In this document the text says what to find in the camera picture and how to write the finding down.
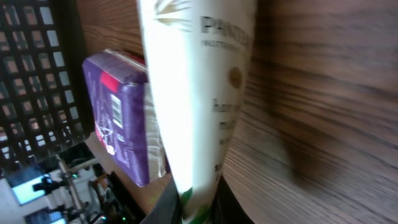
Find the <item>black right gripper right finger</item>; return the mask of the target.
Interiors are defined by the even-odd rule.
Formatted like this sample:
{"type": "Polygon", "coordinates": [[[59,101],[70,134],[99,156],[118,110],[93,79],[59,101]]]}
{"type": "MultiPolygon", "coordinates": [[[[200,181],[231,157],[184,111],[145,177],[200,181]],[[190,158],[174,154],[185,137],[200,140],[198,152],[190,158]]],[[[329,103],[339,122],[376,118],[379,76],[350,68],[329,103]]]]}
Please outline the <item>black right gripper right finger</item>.
{"type": "Polygon", "coordinates": [[[221,176],[212,208],[213,224],[254,224],[221,176]]]}

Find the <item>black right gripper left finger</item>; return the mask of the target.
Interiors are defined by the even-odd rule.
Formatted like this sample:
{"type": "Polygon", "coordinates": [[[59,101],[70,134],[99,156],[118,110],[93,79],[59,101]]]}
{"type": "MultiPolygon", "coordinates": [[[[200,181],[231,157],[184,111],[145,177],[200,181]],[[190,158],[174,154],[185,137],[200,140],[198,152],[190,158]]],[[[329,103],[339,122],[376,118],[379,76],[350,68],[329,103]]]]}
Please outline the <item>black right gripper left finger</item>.
{"type": "Polygon", "coordinates": [[[155,207],[146,216],[146,224],[181,224],[182,206],[172,179],[165,187],[155,207]]]}

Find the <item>purple red liners pack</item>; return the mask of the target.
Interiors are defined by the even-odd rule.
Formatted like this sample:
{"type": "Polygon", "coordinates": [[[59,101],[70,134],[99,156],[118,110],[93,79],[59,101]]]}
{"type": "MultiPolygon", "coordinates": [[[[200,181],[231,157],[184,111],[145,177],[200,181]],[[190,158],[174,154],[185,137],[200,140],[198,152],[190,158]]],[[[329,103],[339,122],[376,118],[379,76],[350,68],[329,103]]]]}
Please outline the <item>purple red liners pack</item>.
{"type": "Polygon", "coordinates": [[[144,187],[170,171],[145,61],[105,49],[83,62],[95,133],[115,163],[144,187]]]}

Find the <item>white gold cream tube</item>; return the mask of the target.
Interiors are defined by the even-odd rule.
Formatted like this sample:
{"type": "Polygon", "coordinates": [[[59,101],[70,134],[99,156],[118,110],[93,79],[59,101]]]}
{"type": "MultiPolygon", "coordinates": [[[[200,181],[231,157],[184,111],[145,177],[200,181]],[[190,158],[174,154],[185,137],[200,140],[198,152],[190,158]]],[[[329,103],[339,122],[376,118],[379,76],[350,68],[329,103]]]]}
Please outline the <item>white gold cream tube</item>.
{"type": "Polygon", "coordinates": [[[238,222],[221,206],[223,164],[242,108],[257,2],[137,3],[179,223],[238,222]]]}

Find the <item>grey plastic mesh basket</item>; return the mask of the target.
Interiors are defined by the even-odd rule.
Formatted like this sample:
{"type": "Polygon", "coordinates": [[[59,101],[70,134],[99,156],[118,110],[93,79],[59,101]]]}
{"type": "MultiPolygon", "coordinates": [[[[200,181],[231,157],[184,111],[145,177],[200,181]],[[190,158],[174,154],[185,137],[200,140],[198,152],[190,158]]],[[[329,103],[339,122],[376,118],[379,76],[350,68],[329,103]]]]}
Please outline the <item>grey plastic mesh basket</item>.
{"type": "Polygon", "coordinates": [[[93,130],[76,1],[1,2],[1,171],[29,167],[93,130]]]}

